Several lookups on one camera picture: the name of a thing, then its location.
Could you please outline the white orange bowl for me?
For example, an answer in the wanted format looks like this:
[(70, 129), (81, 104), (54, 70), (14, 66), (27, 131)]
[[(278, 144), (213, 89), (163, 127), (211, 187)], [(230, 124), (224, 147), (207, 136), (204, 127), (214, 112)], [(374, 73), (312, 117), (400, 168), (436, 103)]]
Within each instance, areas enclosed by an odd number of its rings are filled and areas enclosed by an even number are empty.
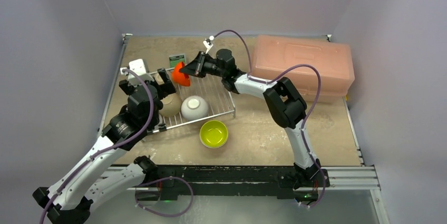
[(187, 121), (194, 121), (208, 116), (209, 104), (201, 96), (187, 97), (181, 105), (181, 115)]

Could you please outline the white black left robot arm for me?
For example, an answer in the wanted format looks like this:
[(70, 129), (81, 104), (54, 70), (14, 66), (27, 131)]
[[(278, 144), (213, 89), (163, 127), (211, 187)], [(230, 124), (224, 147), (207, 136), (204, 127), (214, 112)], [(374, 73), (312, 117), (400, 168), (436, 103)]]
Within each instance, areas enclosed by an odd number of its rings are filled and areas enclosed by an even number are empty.
[(145, 66), (121, 69), (127, 79), (120, 88), (127, 103), (103, 128), (87, 154), (58, 182), (39, 187), (33, 198), (43, 208), (40, 223), (85, 223), (108, 200), (129, 187), (152, 186), (157, 181), (156, 165), (149, 157), (138, 157), (121, 173), (100, 180), (114, 162), (144, 139), (160, 123), (161, 100), (176, 90), (166, 81), (159, 85)]

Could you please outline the yellow green bowl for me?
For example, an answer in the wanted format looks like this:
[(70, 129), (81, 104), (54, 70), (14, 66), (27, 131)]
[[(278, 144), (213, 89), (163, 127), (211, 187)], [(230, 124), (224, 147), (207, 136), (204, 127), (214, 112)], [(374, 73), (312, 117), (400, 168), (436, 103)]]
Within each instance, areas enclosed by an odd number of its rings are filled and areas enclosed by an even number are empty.
[(208, 148), (222, 147), (228, 140), (229, 132), (227, 126), (218, 120), (205, 122), (199, 132), (201, 143)]

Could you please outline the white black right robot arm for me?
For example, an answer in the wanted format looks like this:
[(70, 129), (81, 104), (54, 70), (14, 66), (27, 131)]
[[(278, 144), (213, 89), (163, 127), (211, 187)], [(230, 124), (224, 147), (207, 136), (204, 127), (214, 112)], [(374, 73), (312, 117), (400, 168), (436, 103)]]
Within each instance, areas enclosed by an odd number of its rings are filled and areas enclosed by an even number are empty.
[(326, 187), (328, 183), (324, 170), (306, 129), (312, 108), (307, 107), (306, 101), (289, 78), (281, 75), (276, 80), (251, 79), (246, 72), (237, 68), (236, 60), (228, 49), (218, 50), (215, 58), (200, 51), (192, 62), (182, 66), (179, 71), (200, 78), (218, 76), (227, 91), (264, 100), (272, 119), (288, 136), (294, 155), (297, 183)]

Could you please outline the cream white bowl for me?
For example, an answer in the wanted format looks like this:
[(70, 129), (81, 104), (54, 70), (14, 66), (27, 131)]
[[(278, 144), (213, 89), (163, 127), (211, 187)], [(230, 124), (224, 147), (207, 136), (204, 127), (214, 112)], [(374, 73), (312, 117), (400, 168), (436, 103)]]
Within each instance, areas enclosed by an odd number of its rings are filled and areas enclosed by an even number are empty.
[(172, 117), (177, 115), (182, 106), (182, 99), (181, 97), (176, 94), (169, 94), (165, 98), (161, 100), (163, 104), (163, 108), (159, 111), (160, 115), (163, 117)]

